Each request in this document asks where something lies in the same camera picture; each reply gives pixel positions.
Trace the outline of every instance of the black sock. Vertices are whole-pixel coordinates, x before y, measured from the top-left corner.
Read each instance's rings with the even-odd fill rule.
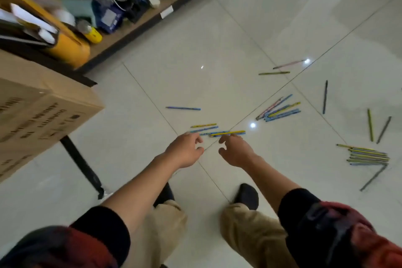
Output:
[[[153,203],[153,206],[156,208],[157,205],[160,205],[160,204],[164,203],[167,200],[174,200],[173,192],[170,189],[170,185],[169,185],[168,182],[163,187],[163,189],[160,192],[158,198]]]
[[[256,210],[258,208],[258,192],[249,184],[242,183],[233,203],[242,203],[250,210]]]

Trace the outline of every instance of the forearm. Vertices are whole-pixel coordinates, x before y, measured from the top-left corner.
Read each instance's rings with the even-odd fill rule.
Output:
[[[137,176],[102,203],[116,212],[130,233],[140,225],[160,191],[177,168],[173,162],[158,155]]]
[[[271,167],[265,160],[255,155],[242,167],[257,184],[265,199],[278,214],[282,198],[291,190],[300,186]]]

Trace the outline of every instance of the floor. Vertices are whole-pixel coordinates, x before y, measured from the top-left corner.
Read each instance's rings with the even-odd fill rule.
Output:
[[[402,0],[194,0],[93,70],[106,109],[71,138],[102,182],[118,189],[191,125],[245,129],[244,139],[276,169],[324,200],[360,210],[379,234],[402,244]],[[287,75],[259,76],[309,58]],[[322,115],[325,80],[327,111]],[[256,116],[283,95],[302,111],[273,122]],[[199,107],[201,111],[165,106]],[[369,141],[393,116],[379,145]],[[242,182],[218,154],[217,138],[170,183],[189,215],[169,267],[248,267],[219,235],[218,215]],[[337,143],[374,147],[388,169],[352,167]],[[0,185],[0,254],[25,233],[68,224],[97,204],[95,190],[56,145]],[[261,197],[259,208],[273,216]]]

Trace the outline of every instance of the person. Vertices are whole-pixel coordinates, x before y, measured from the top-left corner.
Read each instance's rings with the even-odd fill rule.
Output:
[[[199,134],[178,136],[135,178],[69,227],[35,230],[1,260],[0,267],[160,267],[183,238],[187,216],[168,180],[204,153]],[[280,174],[240,136],[219,140],[219,154],[254,180],[279,220],[257,211],[257,191],[241,184],[224,208],[227,243],[254,268],[402,267],[402,250],[377,235],[349,206],[322,202]]]

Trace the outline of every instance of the shelf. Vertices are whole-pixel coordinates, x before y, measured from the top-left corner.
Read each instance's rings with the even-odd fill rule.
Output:
[[[162,20],[160,13],[172,6],[176,11],[182,5],[190,0],[160,0],[160,6],[156,9],[150,8],[136,23],[124,21],[122,25],[112,34],[102,33],[103,40],[91,46],[90,59],[82,67],[78,68],[76,72],[86,73],[93,69],[96,65],[102,62],[107,57],[119,49],[126,46],[129,42],[133,41],[136,37],[143,32],[156,25]]]

